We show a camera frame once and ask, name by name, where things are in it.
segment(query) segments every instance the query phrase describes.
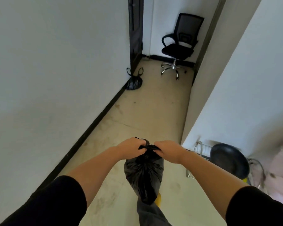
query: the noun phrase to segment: small black plastic bag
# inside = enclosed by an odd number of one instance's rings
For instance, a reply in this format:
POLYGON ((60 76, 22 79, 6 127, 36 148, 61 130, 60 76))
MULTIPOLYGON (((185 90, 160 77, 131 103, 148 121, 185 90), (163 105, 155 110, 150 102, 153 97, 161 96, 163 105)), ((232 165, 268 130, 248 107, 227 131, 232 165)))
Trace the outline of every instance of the small black plastic bag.
POLYGON ((129 79, 128 83, 127 83, 127 90, 135 90, 135 89, 138 89, 142 86, 142 74, 144 73, 144 68, 140 68, 139 69, 139 73, 137 76, 134 76, 132 73, 131 73, 131 70, 130 68, 127 68, 127 73, 128 75, 131 76, 131 78, 129 79))
POLYGON ((124 168, 126 179, 137 196, 143 203, 151 205, 161 186, 164 159, 148 149, 143 155, 126 160, 124 168))

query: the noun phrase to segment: doorway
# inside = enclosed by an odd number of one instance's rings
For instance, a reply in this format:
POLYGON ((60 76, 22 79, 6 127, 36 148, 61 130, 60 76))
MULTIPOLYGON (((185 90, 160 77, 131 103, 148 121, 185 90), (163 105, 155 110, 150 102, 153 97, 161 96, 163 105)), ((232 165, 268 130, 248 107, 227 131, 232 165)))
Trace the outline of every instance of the doorway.
POLYGON ((144 0, 129 1, 129 37, 131 73, 134 73, 142 59, 142 31, 144 16, 144 0))

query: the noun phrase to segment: gray pants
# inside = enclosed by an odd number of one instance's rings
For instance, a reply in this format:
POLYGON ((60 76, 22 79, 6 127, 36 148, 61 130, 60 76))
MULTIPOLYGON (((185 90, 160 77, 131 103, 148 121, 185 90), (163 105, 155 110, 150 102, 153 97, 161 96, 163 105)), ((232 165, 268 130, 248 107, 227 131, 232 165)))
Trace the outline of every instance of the gray pants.
POLYGON ((140 226, 172 226, 155 203, 147 205, 138 200, 137 213, 140 226))

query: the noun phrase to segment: hand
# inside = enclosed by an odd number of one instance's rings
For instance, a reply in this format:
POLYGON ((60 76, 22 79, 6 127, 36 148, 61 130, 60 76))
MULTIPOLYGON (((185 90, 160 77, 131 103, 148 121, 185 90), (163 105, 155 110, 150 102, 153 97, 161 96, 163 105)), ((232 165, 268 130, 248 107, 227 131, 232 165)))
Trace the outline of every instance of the hand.
POLYGON ((120 153, 120 159, 132 159, 144 154, 147 149, 143 148, 139 150, 140 145, 146 145, 146 141, 137 139, 135 137, 127 139, 118 144, 117 148, 120 153))
POLYGON ((171 163, 181 164, 181 159, 187 152, 182 146, 171 140, 156 141, 154 145, 159 147, 161 150, 153 150, 160 157, 171 163))

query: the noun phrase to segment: hallway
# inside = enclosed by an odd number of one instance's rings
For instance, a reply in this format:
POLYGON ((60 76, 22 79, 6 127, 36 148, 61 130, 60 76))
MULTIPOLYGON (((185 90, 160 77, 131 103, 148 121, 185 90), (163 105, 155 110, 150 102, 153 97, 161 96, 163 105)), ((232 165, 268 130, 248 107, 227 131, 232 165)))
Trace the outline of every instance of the hallway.
MULTIPOLYGON (((173 70, 160 75, 161 63, 155 60, 140 62, 137 70, 144 68, 141 88, 121 95, 61 175, 130 137, 145 138, 151 144, 156 140, 180 143, 192 70, 187 68, 187 74, 179 70, 180 78, 176 81, 173 70)), ((109 172, 80 225, 139 225, 137 196, 125 178, 124 162, 121 160, 109 172)), ((173 226, 225 225, 199 184, 186 178, 184 167, 167 161, 164 167, 161 209, 173 226)))

